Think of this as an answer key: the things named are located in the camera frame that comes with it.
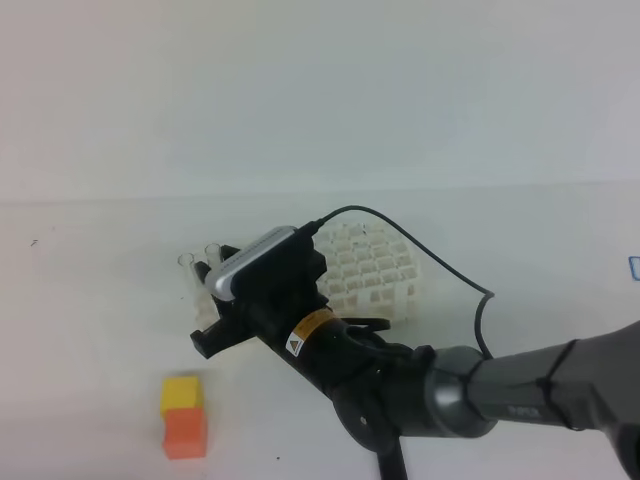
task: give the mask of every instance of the robotic arm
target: robotic arm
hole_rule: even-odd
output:
[[[601,430],[640,480],[640,386],[629,381],[640,374],[640,322],[497,359],[486,347],[387,343],[376,332],[388,321],[338,318],[318,293],[327,267],[312,236],[336,212],[243,250],[223,247],[215,271],[198,265],[221,315],[191,334],[205,358],[257,336],[333,402],[351,436],[376,453],[383,480],[407,478],[400,436],[480,437],[498,420]]]

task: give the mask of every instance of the black cable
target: black cable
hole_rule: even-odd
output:
[[[478,308],[476,309],[476,316],[475,316],[475,320],[474,320],[474,324],[473,324],[473,330],[474,330],[474,333],[475,333],[475,336],[476,336],[476,341],[478,342],[478,346],[480,347],[480,350],[482,351],[482,355],[484,355],[484,357],[487,358],[487,359],[493,358],[493,355],[491,355],[491,352],[489,351],[489,348],[487,347],[487,344],[484,341],[484,337],[482,336],[482,313],[484,312],[484,307],[487,304],[487,302],[491,298],[493,298],[495,296],[495,294],[492,291],[487,290],[486,288],[484,288],[481,285],[477,284],[476,282],[474,282],[470,278],[467,278],[466,276],[464,276],[463,274],[458,272],[455,268],[453,268],[447,262],[445,262],[440,257],[438,257],[435,253],[433,253],[431,250],[429,250],[427,247],[425,247],[413,235],[411,235],[409,232],[407,232],[404,228],[402,228],[396,222],[391,220],[386,215],[383,215],[382,213],[380,213],[380,212],[378,212],[376,210],[373,210],[372,208],[363,207],[363,206],[360,206],[360,205],[347,205],[346,207],[338,208],[337,210],[334,210],[333,212],[331,212],[328,215],[324,216],[323,218],[321,218],[320,220],[315,222],[315,225],[316,225],[317,228],[319,228],[322,225],[324,225],[325,223],[327,223],[329,220],[331,220],[332,218],[340,215],[341,213],[350,212],[350,211],[366,212],[366,213],[369,213],[369,214],[371,214],[371,215],[373,215],[375,217],[378,217],[378,218],[384,220],[386,223],[388,223],[393,228],[395,228],[398,232],[400,232],[402,235],[404,235],[416,247],[418,247],[420,250],[422,250],[424,253],[426,253],[429,257],[431,257],[433,260],[435,260],[441,267],[443,267],[449,273],[451,273],[452,275],[454,275],[455,277],[457,277],[458,279],[462,280],[464,283],[466,283],[467,285],[469,285],[470,287],[472,287],[473,289],[477,290],[478,292],[480,292],[480,293],[482,293],[484,295],[482,297],[482,299],[480,300],[480,303],[478,304]]]
[[[542,389],[544,401],[549,407],[549,410],[555,413],[555,415],[563,423],[563,425],[569,430],[573,430],[574,432],[581,432],[584,430],[584,428],[574,427],[569,417],[565,414],[564,410],[562,410],[562,408],[560,408],[551,397],[551,391],[553,390],[553,375],[556,373],[556,370],[558,370],[560,365],[562,365],[562,362],[567,359],[567,357],[571,353],[571,350],[573,350],[573,347],[576,346],[576,343],[578,343],[578,340],[571,340],[565,345],[564,349],[560,352],[560,355],[558,355],[558,358],[556,358],[556,360],[553,362],[553,365],[551,365],[551,368],[549,369],[547,375],[544,378],[537,379],[536,385],[538,385]]]

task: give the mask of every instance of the test tube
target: test tube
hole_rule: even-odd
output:
[[[204,287],[195,271],[195,257],[192,253],[183,253],[178,257],[178,265],[182,267],[183,275],[196,309],[196,325],[200,330],[206,330],[220,319],[211,294]]]
[[[210,243],[204,249],[204,254],[207,256],[207,263],[211,270],[215,270],[222,263],[220,258],[220,245],[217,243]]]

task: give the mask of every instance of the orange block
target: orange block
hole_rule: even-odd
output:
[[[162,446],[171,460],[206,456],[207,416],[202,407],[167,410]]]

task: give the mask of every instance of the blue object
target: blue object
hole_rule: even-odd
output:
[[[629,257],[629,266],[631,267],[631,278],[640,282],[640,257]]]

